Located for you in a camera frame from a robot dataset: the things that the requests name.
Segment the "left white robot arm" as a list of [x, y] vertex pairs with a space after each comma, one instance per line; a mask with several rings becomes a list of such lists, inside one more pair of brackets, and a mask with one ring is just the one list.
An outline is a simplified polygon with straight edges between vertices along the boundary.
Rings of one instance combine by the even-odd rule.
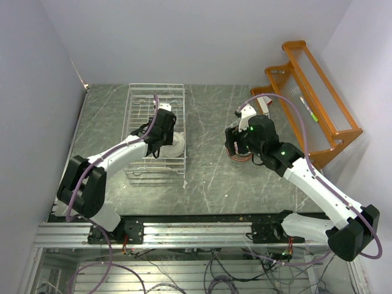
[[150, 154], [159, 157], [161, 147], [173, 144], [175, 123], [174, 113], [158, 108], [146, 124], [121, 143], [95, 156], [71, 158], [56, 195], [68, 206], [67, 220], [71, 220], [70, 212], [74, 210], [101, 226], [109, 242], [120, 242], [125, 228], [120, 224], [120, 215], [105, 204], [107, 180]]

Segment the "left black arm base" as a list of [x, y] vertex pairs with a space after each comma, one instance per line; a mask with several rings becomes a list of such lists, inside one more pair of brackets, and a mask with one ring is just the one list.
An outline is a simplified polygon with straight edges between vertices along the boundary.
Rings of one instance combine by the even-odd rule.
[[[144, 238], [144, 225], [143, 223], [131, 216], [121, 217], [119, 225], [113, 232], [106, 231], [106, 234], [112, 244], [142, 244]], [[104, 234], [92, 225], [89, 230], [87, 239], [88, 244], [107, 244]]]

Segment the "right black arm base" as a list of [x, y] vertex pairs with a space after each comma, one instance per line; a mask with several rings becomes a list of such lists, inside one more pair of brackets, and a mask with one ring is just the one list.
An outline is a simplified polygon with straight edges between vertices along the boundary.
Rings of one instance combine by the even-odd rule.
[[291, 236], [286, 234], [282, 227], [283, 220], [293, 214], [293, 211], [283, 210], [279, 213], [251, 214], [251, 232], [246, 233], [246, 238], [253, 244], [289, 243]]

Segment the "white wire dish rack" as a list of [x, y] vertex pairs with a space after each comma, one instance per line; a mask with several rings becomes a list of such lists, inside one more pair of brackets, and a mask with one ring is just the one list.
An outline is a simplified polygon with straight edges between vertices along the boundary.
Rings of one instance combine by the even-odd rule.
[[130, 180], [177, 179], [186, 172], [185, 87], [182, 84], [130, 84], [122, 139], [145, 138], [147, 156], [131, 162], [124, 172]]

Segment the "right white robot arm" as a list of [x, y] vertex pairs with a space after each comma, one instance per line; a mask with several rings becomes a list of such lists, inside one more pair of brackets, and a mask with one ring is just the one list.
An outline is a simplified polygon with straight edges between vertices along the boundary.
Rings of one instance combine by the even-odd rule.
[[295, 145], [280, 141], [275, 125], [265, 115], [254, 115], [225, 130], [230, 156], [250, 154], [260, 165], [302, 190], [328, 220], [313, 219], [285, 211], [283, 219], [270, 227], [273, 240], [281, 243], [299, 236], [328, 245], [339, 258], [351, 262], [371, 241], [378, 241], [380, 212], [343, 194], [309, 163]]

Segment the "white handled soup bowl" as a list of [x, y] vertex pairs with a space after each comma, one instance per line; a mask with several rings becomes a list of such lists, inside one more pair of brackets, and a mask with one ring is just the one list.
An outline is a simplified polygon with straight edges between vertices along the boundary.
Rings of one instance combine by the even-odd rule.
[[185, 138], [184, 133], [173, 133], [173, 143], [171, 145], [165, 145], [160, 148], [160, 155], [167, 158], [175, 158], [182, 155], [185, 150]]

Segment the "red patterned bowl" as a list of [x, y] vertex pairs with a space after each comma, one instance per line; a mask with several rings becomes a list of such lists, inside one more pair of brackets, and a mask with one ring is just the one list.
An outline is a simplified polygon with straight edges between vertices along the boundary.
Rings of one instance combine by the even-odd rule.
[[227, 150], [227, 155], [231, 160], [234, 160], [235, 162], [247, 162], [251, 160], [252, 154], [245, 154], [245, 155], [230, 155], [229, 151]]

